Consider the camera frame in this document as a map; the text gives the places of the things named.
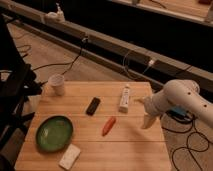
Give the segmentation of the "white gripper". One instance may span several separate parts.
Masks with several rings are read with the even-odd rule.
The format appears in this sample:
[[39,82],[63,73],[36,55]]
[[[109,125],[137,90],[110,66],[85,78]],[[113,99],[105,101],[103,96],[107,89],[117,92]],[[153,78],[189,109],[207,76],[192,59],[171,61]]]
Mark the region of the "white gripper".
[[149,97],[137,98],[136,102],[144,103],[145,111],[149,115],[143,117],[142,129],[150,128],[156,121],[155,116],[162,115],[165,112],[165,99],[162,95],[151,95]]

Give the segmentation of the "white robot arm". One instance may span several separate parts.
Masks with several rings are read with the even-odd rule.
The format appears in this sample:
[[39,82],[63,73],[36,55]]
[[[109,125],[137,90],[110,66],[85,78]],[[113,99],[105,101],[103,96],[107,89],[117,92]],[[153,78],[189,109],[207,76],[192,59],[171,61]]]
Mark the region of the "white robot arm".
[[168,81],[157,93],[139,99],[145,109],[141,128],[150,128],[158,116],[178,106],[213,129],[213,104],[199,92],[199,85],[193,80]]

